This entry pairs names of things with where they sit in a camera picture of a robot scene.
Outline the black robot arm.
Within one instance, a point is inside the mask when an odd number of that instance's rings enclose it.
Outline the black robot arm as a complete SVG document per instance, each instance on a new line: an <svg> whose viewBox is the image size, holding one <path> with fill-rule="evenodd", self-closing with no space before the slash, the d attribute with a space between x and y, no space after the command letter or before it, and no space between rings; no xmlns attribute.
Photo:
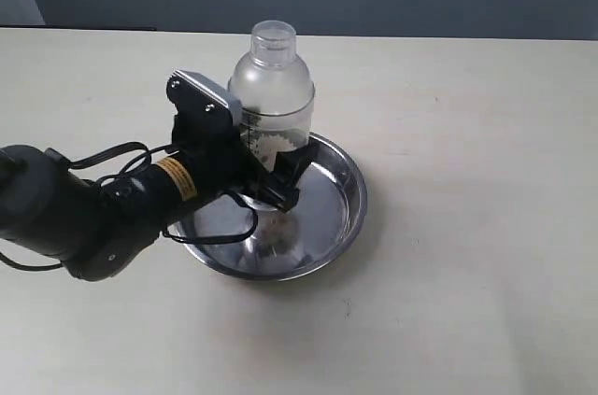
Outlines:
<svg viewBox="0 0 598 395"><path fill-rule="evenodd" d="M89 180L77 170L140 150L134 170ZM299 199L298 182L318 155L309 141L280 152L266 169L242 142L229 118L221 127L193 127L174 117L163 157L139 143L109 148L80 162L53 149L13 145L1 150L1 236L48 257L51 267L96 282L122 271L173 224L227 196L238 206L249 199L287 212Z"/></svg>

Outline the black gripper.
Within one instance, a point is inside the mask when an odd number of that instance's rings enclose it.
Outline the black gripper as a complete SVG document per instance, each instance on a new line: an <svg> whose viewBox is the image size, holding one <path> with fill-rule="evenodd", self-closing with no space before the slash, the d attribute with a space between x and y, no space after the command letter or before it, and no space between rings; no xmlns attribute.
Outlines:
<svg viewBox="0 0 598 395"><path fill-rule="evenodd" d="M297 183L317 158L319 143L278 152L274 183L268 170L250 152L233 128L224 135L199 134L191 118L178 112L172 141L178 151L168 157L168 202L208 204L227 191L243 194L286 213L296 207Z"/></svg>

